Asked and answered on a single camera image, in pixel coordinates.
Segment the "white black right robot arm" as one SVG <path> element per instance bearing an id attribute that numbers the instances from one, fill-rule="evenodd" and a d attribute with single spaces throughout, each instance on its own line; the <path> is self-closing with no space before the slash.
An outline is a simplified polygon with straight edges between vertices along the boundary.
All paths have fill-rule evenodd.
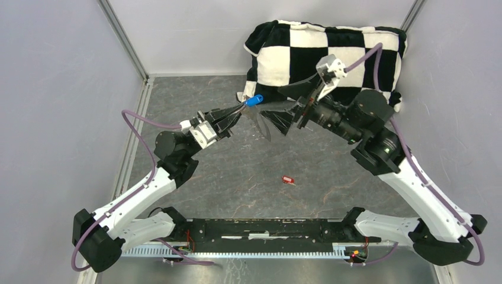
<path id="1" fill-rule="evenodd" d="M 261 113 L 287 133 L 314 122 L 353 145 L 351 155 L 372 175 L 393 188 L 416 212 L 415 217 L 393 217 L 354 207 L 343 219 L 342 234 L 349 241 L 376 237 L 409 246 L 437 266 L 464 262 L 474 248 L 476 265 L 485 260 L 480 234 L 487 220 L 453 203 L 420 167 L 397 127 L 388 129 L 394 109 L 374 89 L 360 91 L 343 105 L 335 101 L 319 75 L 280 87 L 283 101 L 265 101 Z"/>

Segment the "blue tag key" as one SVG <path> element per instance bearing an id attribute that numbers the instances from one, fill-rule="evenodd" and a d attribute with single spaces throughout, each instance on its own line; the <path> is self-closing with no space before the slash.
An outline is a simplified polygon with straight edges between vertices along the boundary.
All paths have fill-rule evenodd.
<path id="1" fill-rule="evenodd" d="M 246 107 L 253 107 L 261 104 L 262 102 L 263 102 L 263 96 L 258 94 L 244 100 L 243 105 Z"/>

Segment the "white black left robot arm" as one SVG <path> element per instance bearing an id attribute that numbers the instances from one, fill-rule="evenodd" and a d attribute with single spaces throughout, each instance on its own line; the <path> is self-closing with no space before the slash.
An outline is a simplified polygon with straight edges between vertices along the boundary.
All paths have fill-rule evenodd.
<path id="1" fill-rule="evenodd" d="M 199 163 L 193 156 L 222 138 L 230 137 L 231 128 L 237 124 L 244 109 L 245 104 L 238 104 L 230 108 L 200 111 L 189 120 L 171 125 L 122 110 L 124 121 L 144 146 L 144 138 L 129 117 L 162 128 L 155 149 L 147 150 L 152 168 L 146 177 L 118 198 L 92 212 L 82 209 L 75 214 L 72 269 L 76 272 L 87 269 L 103 272 L 125 251 L 148 241 L 163 237 L 172 241 L 181 240 L 185 236 L 186 225 L 169 214 L 160 212 L 141 220 L 136 220 L 136 217 L 190 180 Z"/>

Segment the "silver metal key holder plate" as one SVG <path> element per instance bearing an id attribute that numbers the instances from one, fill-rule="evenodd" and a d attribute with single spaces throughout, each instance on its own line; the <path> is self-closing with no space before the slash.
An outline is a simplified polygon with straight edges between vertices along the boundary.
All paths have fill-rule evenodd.
<path id="1" fill-rule="evenodd" d="M 244 110 L 242 111 L 242 114 L 251 120 L 252 125 L 254 126 L 255 130 L 258 131 L 261 137 L 263 137 L 269 142 L 272 141 L 270 129 L 266 124 L 263 116 L 260 114 L 258 107 L 245 106 Z"/>

